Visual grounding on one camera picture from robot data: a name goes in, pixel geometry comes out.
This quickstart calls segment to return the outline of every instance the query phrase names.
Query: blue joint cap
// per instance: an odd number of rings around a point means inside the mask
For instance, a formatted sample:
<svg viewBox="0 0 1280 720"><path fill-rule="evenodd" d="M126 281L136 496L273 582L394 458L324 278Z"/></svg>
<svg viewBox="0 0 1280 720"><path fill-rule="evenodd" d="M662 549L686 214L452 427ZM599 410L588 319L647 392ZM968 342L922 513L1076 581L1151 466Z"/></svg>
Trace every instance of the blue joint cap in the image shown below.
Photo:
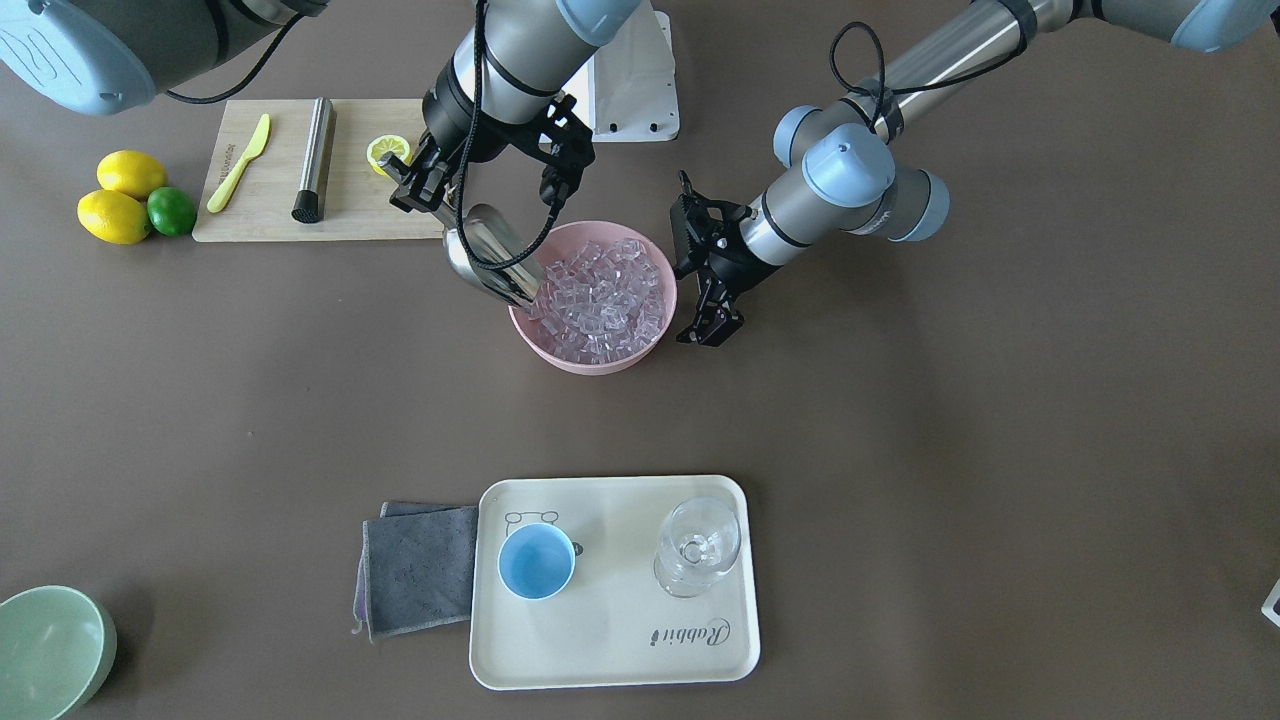
<svg viewBox="0 0 1280 720"><path fill-rule="evenodd" d="M640 0L556 0L556 6L582 42L604 47L640 6Z"/></svg>
<svg viewBox="0 0 1280 720"><path fill-rule="evenodd" d="M800 105L799 108L792 108L782 119L778 120L778 127L773 128L773 156L782 163L783 168L791 167L791 143L796 140L796 132L800 129L800 123L809 117L810 113L820 113L818 108L813 105Z"/></svg>
<svg viewBox="0 0 1280 720"><path fill-rule="evenodd" d="M846 123L805 151L804 179L818 197L840 208L863 208L884 195L897 169L893 155L865 126Z"/></svg>
<svg viewBox="0 0 1280 720"><path fill-rule="evenodd" d="M947 215L951 213L951 191L947 190L947 183L942 182L942 178L929 170L922 172L929 178L929 201L924 205L924 214L920 215L920 222L915 223L911 232L902 237L891 237L890 240L893 242L919 242L928 240L942 228L942 223L947 222Z"/></svg>
<svg viewBox="0 0 1280 720"><path fill-rule="evenodd" d="M1175 47L1217 53L1253 35L1275 9L1276 0L1201 0L1170 42Z"/></svg>
<svg viewBox="0 0 1280 720"><path fill-rule="evenodd" d="M0 6L0 60L59 105L113 115L150 102L155 81L110 29L68 1L36 13L26 3Z"/></svg>

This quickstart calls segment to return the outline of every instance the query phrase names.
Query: green bowl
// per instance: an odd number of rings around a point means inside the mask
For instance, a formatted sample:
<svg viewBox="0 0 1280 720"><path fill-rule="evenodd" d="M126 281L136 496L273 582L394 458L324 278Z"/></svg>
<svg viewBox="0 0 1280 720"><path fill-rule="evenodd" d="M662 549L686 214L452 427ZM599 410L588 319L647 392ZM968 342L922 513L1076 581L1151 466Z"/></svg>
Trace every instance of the green bowl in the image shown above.
<svg viewBox="0 0 1280 720"><path fill-rule="evenodd" d="M61 585L0 603L0 720L54 720L88 702L115 660L115 623Z"/></svg>

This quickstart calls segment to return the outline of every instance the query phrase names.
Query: yellow knife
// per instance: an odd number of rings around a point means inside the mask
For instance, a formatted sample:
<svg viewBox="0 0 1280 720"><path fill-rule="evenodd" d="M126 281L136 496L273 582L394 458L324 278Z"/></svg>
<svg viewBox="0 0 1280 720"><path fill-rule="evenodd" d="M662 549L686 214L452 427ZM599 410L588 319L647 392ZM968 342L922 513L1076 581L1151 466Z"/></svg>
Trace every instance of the yellow knife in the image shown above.
<svg viewBox="0 0 1280 720"><path fill-rule="evenodd" d="M253 137L250 138L248 145L244 146L244 152L241 154L241 159L236 160L236 167L232 172L227 173L227 179L218 186L214 191L214 196L209 199L209 204L205 208L210 213L221 213L227 202L230 201L232 193L236 192L236 184L239 182L239 177L244 174L244 168L248 167L250 160L257 158L262 154L266 147L266 137L271 135L271 115L262 113L262 117L257 120L257 129L253 131Z"/></svg>

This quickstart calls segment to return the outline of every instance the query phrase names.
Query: white tray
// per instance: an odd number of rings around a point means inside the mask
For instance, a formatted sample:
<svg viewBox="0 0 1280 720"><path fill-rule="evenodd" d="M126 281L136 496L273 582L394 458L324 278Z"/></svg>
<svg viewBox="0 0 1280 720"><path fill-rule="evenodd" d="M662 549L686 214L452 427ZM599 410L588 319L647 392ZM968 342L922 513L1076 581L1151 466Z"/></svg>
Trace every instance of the white tray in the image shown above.
<svg viewBox="0 0 1280 720"><path fill-rule="evenodd" d="M737 565L677 600L653 559L663 519L696 496L728 502L741 524ZM530 523L582 546L568 585L548 600L512 594L498 548ZM494 691L730 682L760 659L746 497L723 475L503 480L480 498L471 674Z"/></svg>

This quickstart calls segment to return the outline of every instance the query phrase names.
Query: table surface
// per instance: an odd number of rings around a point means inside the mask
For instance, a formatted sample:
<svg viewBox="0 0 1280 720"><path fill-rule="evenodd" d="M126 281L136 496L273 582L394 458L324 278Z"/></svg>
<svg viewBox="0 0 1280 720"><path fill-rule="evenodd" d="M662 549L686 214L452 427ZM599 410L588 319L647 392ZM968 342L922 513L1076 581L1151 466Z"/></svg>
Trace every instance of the table surface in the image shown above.
<svg viewBox="0 0 1280 720"><path fill-rule="evenodd" d="M598 147L562 220L671 251L676 170L748 201L777 119L929 0L668 3L684 128ZM335 3L246 97L406 97L466 3ZM844 63L873 63L852 41ZM184 87L211 94L242 58ZM909 128L946 228L831 237L718 350L580 378L438 241L115 247L74 206L109 151L197 192L219 108L64 111L0 72L0 597L100 598L83 717L1263 717L1280 707L1280 42L1221 56L1093 20ZM540 223L508 152L468 199ZM681 316L692 304L681 284ZM722 473L751 507L763 655L722 685L494 693L467 624L349 634L360 523L512 477Z"/></svg>

